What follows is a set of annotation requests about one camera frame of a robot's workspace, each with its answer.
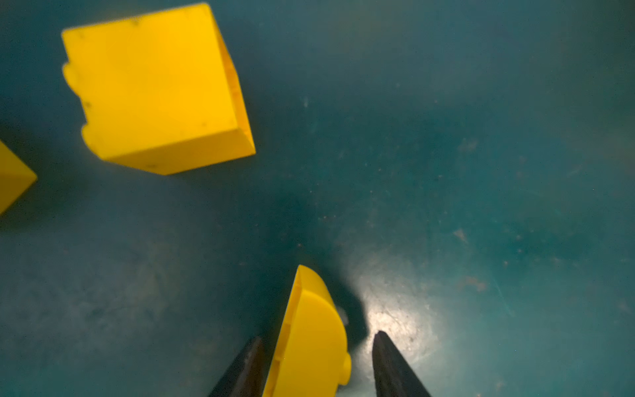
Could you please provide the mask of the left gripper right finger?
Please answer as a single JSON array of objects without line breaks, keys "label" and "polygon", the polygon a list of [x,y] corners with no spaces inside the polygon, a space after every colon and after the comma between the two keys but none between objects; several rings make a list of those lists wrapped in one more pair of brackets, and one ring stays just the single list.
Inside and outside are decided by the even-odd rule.
[{"label": "left gripper right finger", "polygon": [[371,355],[377,397],[431,397],[386,332],[375,334]]}]

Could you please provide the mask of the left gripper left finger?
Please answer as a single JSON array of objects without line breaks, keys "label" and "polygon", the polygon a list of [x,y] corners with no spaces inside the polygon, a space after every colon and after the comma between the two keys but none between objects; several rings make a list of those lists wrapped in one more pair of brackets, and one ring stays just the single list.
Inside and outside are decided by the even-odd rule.
[{"label": "left gripper left finger", "polygon": [[238,353],[208,397],[259,397],[263,392],[265,351],[253,337]]}]

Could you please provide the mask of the yellow curved brick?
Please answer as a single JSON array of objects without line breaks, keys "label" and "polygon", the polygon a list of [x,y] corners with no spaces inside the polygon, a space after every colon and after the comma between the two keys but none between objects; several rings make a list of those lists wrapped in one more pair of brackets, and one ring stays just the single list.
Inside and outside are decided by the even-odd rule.
[{"label": "yellow curved brick", "polygon": [[351,374],[345,325],[327,286],[299,266],[263,395],[330,397]]}]

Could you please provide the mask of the yellow square brick cluster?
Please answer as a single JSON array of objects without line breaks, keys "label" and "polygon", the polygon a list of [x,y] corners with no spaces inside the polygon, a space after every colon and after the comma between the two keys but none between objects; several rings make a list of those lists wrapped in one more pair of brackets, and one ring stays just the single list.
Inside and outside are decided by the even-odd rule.
[{"label": "yellow square brick cluster", "polygon": [[63,76],[100,160],[173,175],[248,157],[240,81],[210,6],[66,29]]}]

